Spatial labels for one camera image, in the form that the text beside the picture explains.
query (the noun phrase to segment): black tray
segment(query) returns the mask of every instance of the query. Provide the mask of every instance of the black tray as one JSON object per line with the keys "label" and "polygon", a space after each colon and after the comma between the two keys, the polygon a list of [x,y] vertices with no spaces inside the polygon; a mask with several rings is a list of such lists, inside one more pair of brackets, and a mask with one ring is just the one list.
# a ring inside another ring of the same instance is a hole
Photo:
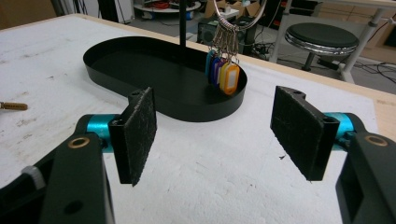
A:
{"label": "black tray", "polygon": [[127,96],[152,87],[157,111],[174,119],[203,122],[222,119],[242,104],[248,78],[241,68],[236,92],[229,96],[205,76],[206,54],[143,36],[107,40],[83,57],[90,78]]}

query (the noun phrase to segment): floor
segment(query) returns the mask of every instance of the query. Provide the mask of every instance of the floor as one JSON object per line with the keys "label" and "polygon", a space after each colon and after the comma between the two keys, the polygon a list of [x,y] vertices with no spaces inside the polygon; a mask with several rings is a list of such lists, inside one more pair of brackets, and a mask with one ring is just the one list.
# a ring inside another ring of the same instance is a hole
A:
{"label": "floor", "polygon": [[[204,18],[203,13],[194,11],[193,18],[186,22],[186,38],[197,41],[198,22]],[[129,25],[170,36],[179,36],[179,18],[177,13],[156,13],[154,19],[144,20],[141,12],[136,11],[135,19]],[[272,43],[276,40],[276,30],[257,26],[255,43],[264,44],[271,52]],[[263,58],[252,52],[249,56]],[[286,41],[279,49],[279,64],[301,69],[308,56],[308,52],[291,46]],[[317,56],[312,63],[311,73],[341,80],[339,73],[328,67],[317,64]],[[352,76],[356,85],[396,94],[396,64],[381,64],[373,60],[360,57],[352,69]]]}

